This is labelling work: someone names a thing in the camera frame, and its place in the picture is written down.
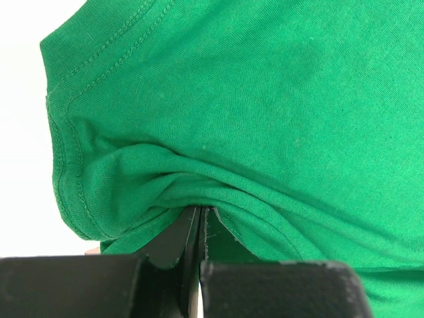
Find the green t-shirt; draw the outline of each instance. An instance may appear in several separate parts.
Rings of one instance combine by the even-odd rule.
[[[424,317],[422,1],[89,0],[41,43],[65,222],[133,252],[187,205]]]

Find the green fabric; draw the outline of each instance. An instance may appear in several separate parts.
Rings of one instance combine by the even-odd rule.
[[[41,43],[64,221],[133,252],[186,205],[424,317],[422,1],[89,0]]]

